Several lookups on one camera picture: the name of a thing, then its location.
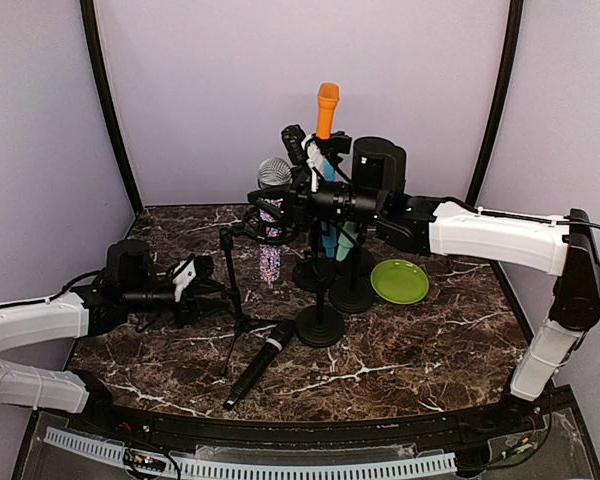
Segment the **black tripod microphone stand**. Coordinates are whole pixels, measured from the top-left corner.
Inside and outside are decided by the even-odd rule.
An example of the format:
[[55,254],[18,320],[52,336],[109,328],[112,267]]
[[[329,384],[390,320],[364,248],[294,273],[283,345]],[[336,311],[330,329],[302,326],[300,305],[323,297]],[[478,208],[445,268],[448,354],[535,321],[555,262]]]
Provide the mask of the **black tripod microphone stand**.
[[267,213],[272,213],[274,210],[280,211],[279,214],[273,216],[272,221],[267,221],[261,218],[261,213],[258,209],[262,205],[263,202],[258,200],[255,206],[250,206],[245,211],[241,220],[230,226],[222,227],[219,231],[220,249],[224,253],[229,276],[228,297],[233,307],[232,316],[234,319],[233,336],[221,373],[223,377],[228,373],[235,344],[243,334],[260,327],[274,326],[280,323],[280,320],[258,318],[244,313],[241,291],[236,279],[232,255],[234,239],[238,237],[246,237],[259,245],[272,247],[286,245],[298,237],[299,229],[297,227],[292,226],[286,221],[282,225],[277,223],[282,218],[281,207],[266,207],[265,211]]

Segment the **black handheld microphone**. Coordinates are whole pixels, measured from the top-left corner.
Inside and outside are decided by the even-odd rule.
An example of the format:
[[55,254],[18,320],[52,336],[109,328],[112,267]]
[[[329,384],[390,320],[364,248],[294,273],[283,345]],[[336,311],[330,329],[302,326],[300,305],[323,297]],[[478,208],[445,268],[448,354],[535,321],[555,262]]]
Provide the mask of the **black handheld microphone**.
[[223,408],[232,410],[258,383],[277,355],[290,343],[296,332],[294,320],[283,320],[271,331],[262,348],[234,382]]

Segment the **glitter purple silver-head microphone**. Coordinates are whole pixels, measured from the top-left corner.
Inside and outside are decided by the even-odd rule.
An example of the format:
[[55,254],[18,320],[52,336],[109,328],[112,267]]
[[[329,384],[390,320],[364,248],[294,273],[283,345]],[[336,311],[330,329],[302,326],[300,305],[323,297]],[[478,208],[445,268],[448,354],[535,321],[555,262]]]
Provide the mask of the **glitter purple silver-head microphone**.
[[[289,184],[292,181],[291,168],[279,157],[270,157],[261,162],[257,172],[257,183],[260,189]],[[280,277],[280,248],[263,244],[260,246],[259,273],[260,279],[272,289]]]

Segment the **black round-base stand front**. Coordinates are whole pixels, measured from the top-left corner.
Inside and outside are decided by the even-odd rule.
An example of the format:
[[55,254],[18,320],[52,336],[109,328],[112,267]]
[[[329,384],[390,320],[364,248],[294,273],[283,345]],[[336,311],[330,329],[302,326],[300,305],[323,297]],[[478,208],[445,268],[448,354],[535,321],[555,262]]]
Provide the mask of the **black round-base stand front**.
[[344,319],[339,311],[325,303],[327,287],[324,281],[316,284],[316,302],[303,309],[295,319],[296,335],[312,348],[335,345],[344,336]]

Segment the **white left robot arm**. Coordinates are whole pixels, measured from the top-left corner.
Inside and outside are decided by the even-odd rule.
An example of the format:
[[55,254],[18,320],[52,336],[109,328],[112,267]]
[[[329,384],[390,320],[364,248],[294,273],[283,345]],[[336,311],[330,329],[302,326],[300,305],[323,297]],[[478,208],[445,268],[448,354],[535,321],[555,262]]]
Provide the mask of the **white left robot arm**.
[[[0,304],[0,353],[57,339],[96,337],[132,314],[170,313],[192,325],[227,307],[227,289],[213,279],[211,257],[192,254],[158,273],[149,245],[121,240],[104,268],[69,281],[43,298]],[[52,371],[0,358],[0,404],[81,414],[100,436],[121,427],[112,394],[83,370]]]

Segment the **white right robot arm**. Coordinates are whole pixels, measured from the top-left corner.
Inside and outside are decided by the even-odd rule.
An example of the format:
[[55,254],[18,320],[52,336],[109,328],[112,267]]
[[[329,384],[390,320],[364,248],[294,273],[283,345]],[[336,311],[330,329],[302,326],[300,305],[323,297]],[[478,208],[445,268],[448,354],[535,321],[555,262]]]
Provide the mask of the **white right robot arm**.
[[600,320],[600,260],[587,214],[533,216],[470,206],[453,197],[405,193],[406,151],[380,137],[304,140],[285,133],[292,181],[249,193],[282,227],[312,220],[372,225],[402,252],[471,256],[517,264],[555,277],[553,303],[516,366],[508,396],[490,413],[501,434],[514,432],[586,332]]

